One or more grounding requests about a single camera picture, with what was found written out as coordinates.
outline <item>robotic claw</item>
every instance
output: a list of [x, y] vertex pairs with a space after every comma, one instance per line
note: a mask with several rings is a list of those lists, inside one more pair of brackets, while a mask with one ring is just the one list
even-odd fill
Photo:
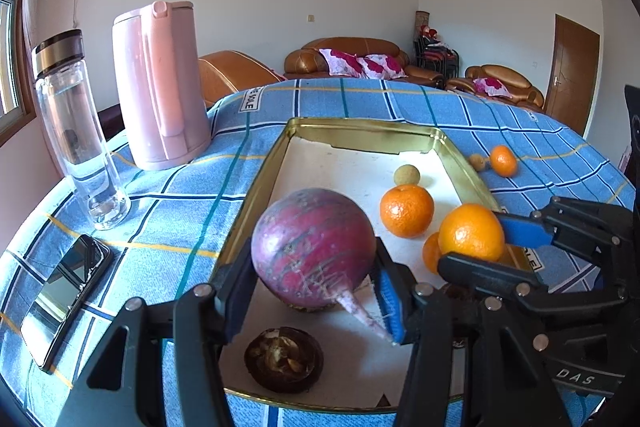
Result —
[[[640, 90], [627, 86], [632, 148], [640, 158]], [[554, 245], [600, 268], [593, 291], [550, 294], [533, 273], [450, 253], [448, 282], [475, 298], [451, 298], [417, 283], [378, 240], [370, 273], [386, 328], [413, 344], [394, 425], [443, 426], [452, 342], [466, 344], [462, 427], [570, 427], [557, 386], [608, 400], [590, 427], [637, 426], [640, 418], [640, 193], [634, 211], [553, 197], [530, 217], [497, 213], [506, 240]], [[185, 427], [232, 427], [218, 368], [240, 331], [257, 276], [244, 245], [210, 283], [176, 301], [120, 310], [86, 363], [59, 426], [166, 427], [161, 345], [174, 339]]]

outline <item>radish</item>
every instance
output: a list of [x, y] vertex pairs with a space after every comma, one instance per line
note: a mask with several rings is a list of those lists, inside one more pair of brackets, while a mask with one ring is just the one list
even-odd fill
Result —
[[390, 340], [353, 295], [375, 256], [376, 237], [367, 214], [327, 189], [302, 189], [275, 202], [258, 220], [251, 241], [256, 273], [286, 304], [320, 309], [340, 303]]

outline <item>tablecloth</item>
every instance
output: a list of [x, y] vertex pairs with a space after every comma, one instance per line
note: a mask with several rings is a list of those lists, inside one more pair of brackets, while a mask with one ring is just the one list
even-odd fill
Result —
[[[291, 117], [374, 118], [441, 128], [468, 156], [488, 156], [507, 144], [520, 159], [514, 178], [480, 173], [498, 202], [528, 215], [552, 195], [631, 207], [634, 189], [606, 158], [574, 131], [541, 114], [408, 83], [354, 79], [295, 80], [238, 93], [209, 110], [213, 140], [188, 165], [144, 172], [133, 163], [126, 132], [109, 142], [132, 200], [129, 216], [97, 231], [83, 216], [66, 181], [31, 213], [0, 257], [0, 375], [36, 425], [52, 427], [95, 344], [127, 298], [149, 304], [177, 298], [209, 279], [226, 234], [260, 165]], [[114, 261], [82, 310], [54, 361], [41, 372], [19, 335], [19, 325], [62, 255], [80, 233], [110, 245]], [[597, 269], [550, 248], [530, 262], [551, 292], [593, 285]], [[163, 358], [168, 424], [180, 426], [173, 344]], [[564, 393], [574, 425], [597, 403]], [[327, 415], [278, 409], [229, 397], [239, 426], [390, 426], [394, 415]], [[460, 403], [449, 408], [456, 425]]]

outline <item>sofa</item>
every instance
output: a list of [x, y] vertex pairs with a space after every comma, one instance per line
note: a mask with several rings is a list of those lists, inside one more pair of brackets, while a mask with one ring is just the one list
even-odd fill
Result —
[[[489, 97], [484, 93], [476, 91], [475, 79], [493, 77], [498, 79], [509, 90], [511, 99], [508, 97]], [[477, 97], [490, 100], [499, 100], [505, 104], [511, 104], [533, 112], [542, 113], [545, 105], [545, 97], [529, 80], [506, 66], [497, 64], [485, 64], [482, 66], [470, 66], [465, 70], [464, 78], [449, 79], [446, 83], [447, 90], [457, 90], [470, 93]]]
[[363, 57], [369, 54], [385, 54], [394, 57], [408, 75], [399, 81], [422, 86], [444, 88], [444, 77], [432, 70], [409, 64], [409, 56], [391, 41], [367, 37], [325, 37], [305, 44], [292, 51], [284, 61], [284, 76], [287, 79], [313, 79], [329, 76], [329, 65], [318, 51], [331, 48], [351, 55]]
[[283, 80], [260, 61], [234, 50], [204, 55], [198, 60], [198, 66], [207, 107], [232, 93]]

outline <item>door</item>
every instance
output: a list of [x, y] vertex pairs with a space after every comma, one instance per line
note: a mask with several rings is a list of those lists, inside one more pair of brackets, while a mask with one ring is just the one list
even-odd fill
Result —
[[545, 113], [580, 136], [591, 111], [599, 54], [597, 33], [556, 14], [556, 41]]

